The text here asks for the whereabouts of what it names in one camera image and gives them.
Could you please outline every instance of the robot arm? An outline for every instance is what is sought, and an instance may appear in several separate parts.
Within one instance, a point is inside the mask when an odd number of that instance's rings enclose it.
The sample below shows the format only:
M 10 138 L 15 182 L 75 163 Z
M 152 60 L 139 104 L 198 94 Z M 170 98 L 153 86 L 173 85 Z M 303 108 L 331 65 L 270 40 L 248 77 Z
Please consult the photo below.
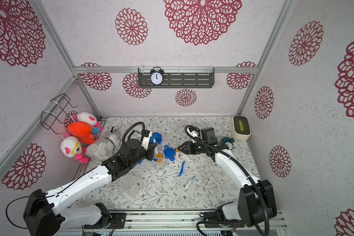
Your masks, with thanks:
M 197 136 L 192 135 L 192 129 L 196 130 Z M 233 158 L 228 146 L 218 142 L 212 127 L 199 130 L 188 125 L 185 127 L 185 132 L 193 141 L 186 141 L 178 149 L 188 155 L 205 153 L 225 170 L 240 190 L 238 203 L 233 202 L 222 205 L 218 207 L 215 216 L 203 213 L 203 217 L 207 220 L 215 221 L 241 220 L 246 226 L 251 227 L 277 215 L 271 183 L 267 180 L 261 181 L 242 167 Z
M 80 178 L 45 193 L 38 189 L 30 194 L 23 215 L 30 235 L 52 236 L 59 229 L 73 226 L 93 225 L 104 228 L 110 224 L 111 214 L 101 203 L 85 208 L 67 207 L 99 186 L 127 174 L 143 159 L 153 159 L 156 144 L 149 143 L 152 132 L 144 129 L 144 123 L 137 124 L 143 126 L 142 141 L 129 138 L 122 143 L 116 154 Z

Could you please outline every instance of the blue lid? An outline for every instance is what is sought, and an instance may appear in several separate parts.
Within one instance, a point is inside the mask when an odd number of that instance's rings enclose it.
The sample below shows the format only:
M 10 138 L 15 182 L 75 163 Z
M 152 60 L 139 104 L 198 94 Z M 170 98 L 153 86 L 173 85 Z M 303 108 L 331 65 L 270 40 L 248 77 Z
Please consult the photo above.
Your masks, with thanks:
M 174 148 L 169 148 L 167 145 L 165 145 L 166 149 L 164 149 L 164 154 L 166 158 L 173 158 L 176 155 L 176 151 Z
M 156 143 L 161 144 L 162 142 L 162 137 L 161 134 L 159 133 L 152 133 L 151 139 L 149 140 L 150 143 L 153 143 L 153 139 L 156 140 Z

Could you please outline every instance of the blue container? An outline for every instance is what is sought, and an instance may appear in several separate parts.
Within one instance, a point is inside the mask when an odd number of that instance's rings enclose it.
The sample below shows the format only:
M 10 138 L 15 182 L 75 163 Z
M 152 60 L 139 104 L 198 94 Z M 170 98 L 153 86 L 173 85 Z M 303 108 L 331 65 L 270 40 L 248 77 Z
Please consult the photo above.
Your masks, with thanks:
M 171 161 L 175 160 L 176 150 L 174 148 L 170 148 L 168 145 L 164 146 L 164 154 L 165 158 L 170 159 Z
M 157 144 L 161 144 L 163 141 L 163 138 L 161 137 L 161 134 L 159 133 L 152 133 L 151 139 L 149 140 L 150 143 L 153 143 L 153 140 L 156 140 Z

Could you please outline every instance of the orange plush toy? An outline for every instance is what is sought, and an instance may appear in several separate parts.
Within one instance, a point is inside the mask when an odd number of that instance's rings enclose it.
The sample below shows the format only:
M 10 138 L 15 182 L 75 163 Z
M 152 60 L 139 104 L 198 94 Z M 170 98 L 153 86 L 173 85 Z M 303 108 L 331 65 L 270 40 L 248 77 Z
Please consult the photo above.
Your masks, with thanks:
M 93 140 L 91 131 L 92 127 L 85 122 L 77 121 L 68 125 L 68 132 L 85 144 L 93 144 L 98 140 Z

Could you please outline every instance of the table surface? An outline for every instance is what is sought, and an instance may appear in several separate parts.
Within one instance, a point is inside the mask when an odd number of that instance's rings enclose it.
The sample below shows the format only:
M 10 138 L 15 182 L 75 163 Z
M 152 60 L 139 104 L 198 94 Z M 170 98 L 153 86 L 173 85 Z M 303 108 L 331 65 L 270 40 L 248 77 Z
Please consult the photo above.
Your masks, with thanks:
M 219 141 L 231 136 L 231 117 L 112 117 L 105 122 L 102 134 L 115 127 L 120 137 L 134 123 L 143 121 L 146 129 L 162 135 L 162 145 L 178 147 L 188 136 L 186 125 L 199 128 L 213 127 Z M 232 150 L 237 160 L 254 175 L 259 176 L 252 154 L 246 141 L 236 140 Z M 186 168 L 183 177 L 179 176 L 181 164 Z M 88 170 L 101 164 L 91 160 Z M 109 209 L 194 209 L 216 208 L 219 205 L 237 201 L 239 190 L 224 170 L 205 154 L 189 155 L 179 161 L 168 160 L 166 168 L 157 172 L 153 163 L 145 160 L 136 165 L 128 174 L 136 179 L 140 192 L 129 197 L 120 187 L 119 180 L 101 186 L 87 196 L 77 200 L 72 207 L 86 207 L 102 202 Z M 185 185 L 193 176 L 196 180 L 188 187 Z

